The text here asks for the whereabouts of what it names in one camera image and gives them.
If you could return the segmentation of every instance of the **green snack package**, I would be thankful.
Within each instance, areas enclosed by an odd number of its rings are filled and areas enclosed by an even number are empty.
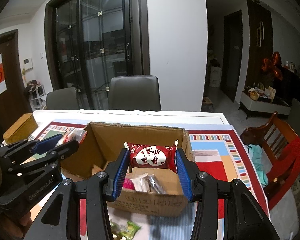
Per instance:
[[[125,230],[121,231],[121,235],[123,235],[127,240],[131,240],[141,227],[131,221],[128,221],[127,224],[128,226]]]

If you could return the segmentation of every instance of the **red balloon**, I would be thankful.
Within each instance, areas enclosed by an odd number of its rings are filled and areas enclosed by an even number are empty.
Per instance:
[[[264,58],[264,59],[262,60],[262,65],[261,65],[262,71],[263,71],[263,72],[269,71],[270,68],[271,68],[271,65],[272,65],[271,60],[270,60],[268,57]]]
[[[278,69],[276,66],[274,67],[274,69],[273,69],[272,71],[273,71],[274,76],[275,76],[276,78],[278,78],[279,80],[282,80],[282,79],[283,79],[281,70]]]
[[[281,66],[281,64],[282,64],[280,53],[277,51],[275,53],[273,53],[271,60],[272,60],[272,64],[275,66]]]

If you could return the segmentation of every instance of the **dark doorway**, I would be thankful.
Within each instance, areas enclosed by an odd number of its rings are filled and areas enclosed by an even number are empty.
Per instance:
[[[242,13],[224,17],[225,40],[221,75],[221,90],[234,101],[237,93],[242,57]]]

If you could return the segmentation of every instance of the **brown wooden box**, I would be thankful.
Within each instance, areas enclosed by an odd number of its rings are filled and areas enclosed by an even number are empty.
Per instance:
[[[3,139],[7,144],[18,142],[28,138],[37,128],[33,114],[24,114],[4,133]]]

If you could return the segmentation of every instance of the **brown wooden door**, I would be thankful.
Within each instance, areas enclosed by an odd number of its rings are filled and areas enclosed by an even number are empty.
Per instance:
[[[225,41],[220,88],[234,101],[242,58],[242,12],[237,11],[225,16],[224,25]]]
[[[250,25],[250,48],[245,85],[264,83],[264,74],[261,72],[262,59],[272,57],[273,30],[271,12],[261,5],[247,0],[249,25]]]
[[[31,113],[29,102],[24,96],[20,64],[18,59],[18,32],[13,31],[0,37],[0,54],[7,90],[0,94],[0,140],[3,133],[23,114]]]

